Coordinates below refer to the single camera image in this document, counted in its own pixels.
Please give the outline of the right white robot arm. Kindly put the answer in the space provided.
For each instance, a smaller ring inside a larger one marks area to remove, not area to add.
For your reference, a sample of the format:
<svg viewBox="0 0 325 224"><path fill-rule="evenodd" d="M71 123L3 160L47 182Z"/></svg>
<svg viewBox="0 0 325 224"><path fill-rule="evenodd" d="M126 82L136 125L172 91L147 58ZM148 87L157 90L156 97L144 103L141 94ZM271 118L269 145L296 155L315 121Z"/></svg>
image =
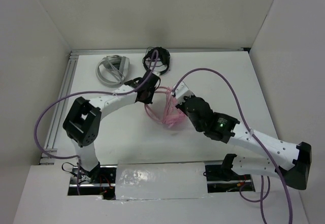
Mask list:
<svg viewBox="0 0 325 224"><path fill-rule="evenodd" d="M260 173L278 178L287 186L305 190L311 166L311 145L278 140L259 131L248 130L244 123L227 114L214 112L210 105L195 95L176 98L176 107L191 121L195 130L214 141L240 146L264 157L247 167L248 159L227 154L222 163L222 175L234 179L237 175Z"/></svg>

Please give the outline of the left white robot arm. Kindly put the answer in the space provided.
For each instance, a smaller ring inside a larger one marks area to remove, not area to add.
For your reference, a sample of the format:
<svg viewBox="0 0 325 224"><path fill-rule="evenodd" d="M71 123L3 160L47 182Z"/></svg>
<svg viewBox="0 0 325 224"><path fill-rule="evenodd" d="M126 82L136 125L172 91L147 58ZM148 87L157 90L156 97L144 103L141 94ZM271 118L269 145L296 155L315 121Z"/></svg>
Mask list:
<svg viewBox="0 0 325 224"><path fill-rule="evenodd" d="M78 97L74 100L63 122L63 129L80 156L78 166L87 182L94 183L100 178L101 165L95 153L94 141L99 134L101 120L136 102L151 104L159 76L159 72L146 72L142 78L125 82L109 95L90 100Z"/></svg>

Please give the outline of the pink headphones with cable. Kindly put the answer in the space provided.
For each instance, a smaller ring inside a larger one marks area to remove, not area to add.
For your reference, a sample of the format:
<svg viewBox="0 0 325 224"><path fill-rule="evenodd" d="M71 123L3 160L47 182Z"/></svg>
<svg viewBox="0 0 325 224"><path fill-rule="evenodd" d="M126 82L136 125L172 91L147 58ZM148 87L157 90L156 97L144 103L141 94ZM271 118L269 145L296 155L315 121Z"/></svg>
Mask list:
<svg viewBox="0 0 325 224"><path fill-rule="evenodd" d="M186 115L176 108L176 99L172 96L172 88L159 86L155 93L162 93L166 96L166 102L162 115L158 115L154 110L152 110L149 105L144 105L144 110L146 114L155 122L166 126L167 128L172 128L174 126L182 123Z"/></svg>

